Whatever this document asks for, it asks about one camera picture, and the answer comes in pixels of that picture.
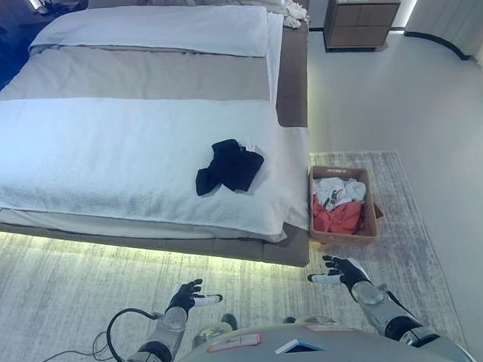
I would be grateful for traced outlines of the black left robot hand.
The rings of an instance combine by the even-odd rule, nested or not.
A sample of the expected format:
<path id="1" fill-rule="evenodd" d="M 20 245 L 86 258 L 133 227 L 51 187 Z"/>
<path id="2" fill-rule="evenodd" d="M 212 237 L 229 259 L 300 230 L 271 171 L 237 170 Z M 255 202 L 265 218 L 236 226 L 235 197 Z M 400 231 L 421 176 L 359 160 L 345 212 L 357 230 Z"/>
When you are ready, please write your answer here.
<path id="1" fill-rule="evenodd" d="M 172 296 L 166 312 L 173 308 L 180 308 L 189 314 L 191 308 L 219 304 L 223 301 L 221 294 L 204 295 L 201 293 L 203 279 L 198 278 L 184 283 Z"/>

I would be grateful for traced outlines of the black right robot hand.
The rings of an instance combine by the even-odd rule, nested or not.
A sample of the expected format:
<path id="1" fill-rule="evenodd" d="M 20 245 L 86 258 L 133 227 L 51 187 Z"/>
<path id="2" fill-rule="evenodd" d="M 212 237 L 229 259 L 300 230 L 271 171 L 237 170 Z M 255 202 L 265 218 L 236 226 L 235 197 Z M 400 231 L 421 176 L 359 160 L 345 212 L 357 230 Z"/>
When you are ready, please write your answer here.
<path id="1" fill-rule="evenodd" d="M 371 283 L 363 266 L 357 260 L 330 255 L 323 256 L 323 263 L 329 271 L 326 274 L 308 274 L 308 281 L 325 285 L 342 284 L 349 292 L 358 283 Z"/>

